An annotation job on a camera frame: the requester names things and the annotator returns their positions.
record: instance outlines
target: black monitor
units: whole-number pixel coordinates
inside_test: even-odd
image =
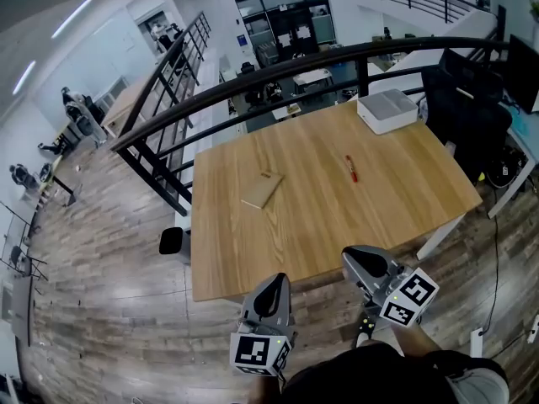
[[[539,54],[522,40],[511,35],[505,68],[507,93],[528,114],[533,112],[539,93]]]

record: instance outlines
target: red marker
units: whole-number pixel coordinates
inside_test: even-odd
[[[352,177],[352,181],[354,181],[354,183],[357,183],[357,174],[355,173],[354,163],[352,163],[352,159],[348,155],[345,157],[345,159],[346,164],[348,164],[348,169],[350,170],[350,176]]]

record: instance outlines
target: fluorescent tube light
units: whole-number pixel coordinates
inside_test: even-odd
[[[23,76],[20,77],[19,82],[17,82],[17,85],[15,86],[15,89],[13,91],[13,95],[17,94],[19,92],[19,90],[23,87],[24,81],[26,81],[26,78],[28,77],[30,72],[32,72],[32,69],[34,68],[34,66],[35,66],[35,61],[32,61],[28,65],[28,67],[26,67],[26,70],[24,71]]]
[[[56,38],[61,33],[61,31],[64,30],[67,27],[67,25],[69,23],[71,23],[73,21],[73,19],[77,15],[79,15],[84,10],[84,8],[86,8],[90,4],[91,1],[92,0],[86,0],[77,9],[75,9],[75,12],[73,12],[71,15],[69,15],[69,17],[67,17],[67,19],[63,23],[61,23],[61,26],[58,27],[58,29],[54,32],[54,34],[51,36],[51,39]]]

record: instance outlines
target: floor plank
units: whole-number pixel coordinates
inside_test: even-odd
[[[82,170],[77,172],[75,166]],[[21,352],[25,379],[47,403],[146,404],[245,402],[251,378],[228,366],[228,338],[238,307],[225,300],[193,302],[190,268],[158,254],[173,210],[105,147],[85,142],[60,168],[80,186],[68,209],[51,201],[38,215],[31,254],[48,262],[38,283],[33,346]],[[424,329],[442,348],[469,348],[494,297],[494,222],[484,202],[420,266],[440,293]],[[496,354],[530,327],[539,307],[539,200],[521,194],[499,217],[499,291],[485,355]],[[395,250],[418,266],[426,237]],[[299,336],[286,376],[350,347],[360,292],[341,273],[294,284]],[[390,328],[379,338],[396,345]],[[539,350],[521,338],[497,359],[510,378],[511,401],[531,399],[539,385]]]

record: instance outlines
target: black trash bin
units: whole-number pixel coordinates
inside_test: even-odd
[[[191,265],[191,238],[181,227],[169,227],[161,234],[160,254],[178,254],[185,265]]]

